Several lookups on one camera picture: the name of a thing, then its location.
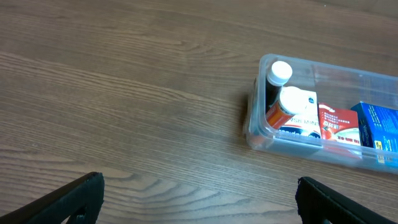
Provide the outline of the white box blue trim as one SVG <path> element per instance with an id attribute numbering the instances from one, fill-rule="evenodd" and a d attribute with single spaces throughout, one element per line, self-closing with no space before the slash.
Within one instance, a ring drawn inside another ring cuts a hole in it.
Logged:
<path id="1" fill-rule="evenodd" d="M 317 93 L 308 90 L 304 90 L 303 92 L 307 97 L 307 107 L 304 114 L 295 115 L 281 126 L 279 130 L 311 138 L 321 138 Z"/>

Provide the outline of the black bottle white cap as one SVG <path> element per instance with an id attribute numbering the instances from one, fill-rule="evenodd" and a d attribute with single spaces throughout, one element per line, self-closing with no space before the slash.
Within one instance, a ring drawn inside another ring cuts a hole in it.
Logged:
<path id="1" fill-rule="evenodd" d="M 283 61 L 274 62 L 266 73 L 266 113 L 274 104 L 280 89 L 292 76 L 292 67 Z"/>

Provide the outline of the red and white box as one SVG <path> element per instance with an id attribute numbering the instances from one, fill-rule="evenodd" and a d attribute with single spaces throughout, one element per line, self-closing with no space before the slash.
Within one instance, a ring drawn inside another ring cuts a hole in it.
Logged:
<path id="1" fill-rule="evenodd" d="M 322 139 L 361 145 L 357 112 L 319 103 L 318 118 Z"/>

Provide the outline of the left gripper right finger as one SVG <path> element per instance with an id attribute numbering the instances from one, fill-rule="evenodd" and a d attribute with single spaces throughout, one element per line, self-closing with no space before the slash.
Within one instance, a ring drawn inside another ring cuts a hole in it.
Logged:
<path id="1" fill-rule="evenodd" d="M 395 224 L 311 177 L 301 177 L 295 194 L 303 224 Z"/>

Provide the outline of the orange bottle white cap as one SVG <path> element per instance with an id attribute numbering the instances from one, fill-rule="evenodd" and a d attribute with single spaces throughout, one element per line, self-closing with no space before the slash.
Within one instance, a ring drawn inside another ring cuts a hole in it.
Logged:
<path id="1" fill-rule="evenodd" d="M 270 127 L 279 129 L 292 117 L 305 112 L 307 97 L 303 90 L 294 87 L 282 87 L 276 101 L 266 113 Z"/>

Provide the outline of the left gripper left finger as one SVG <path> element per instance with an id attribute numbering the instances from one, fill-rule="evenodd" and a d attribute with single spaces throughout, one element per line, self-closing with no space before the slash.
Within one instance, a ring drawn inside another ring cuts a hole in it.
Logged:
<path id="1" fill-rule="evenodd" d="M 104 202 L 104 177 L 90 172 L 1 217 L 8 224 L 95 224 Z"/>

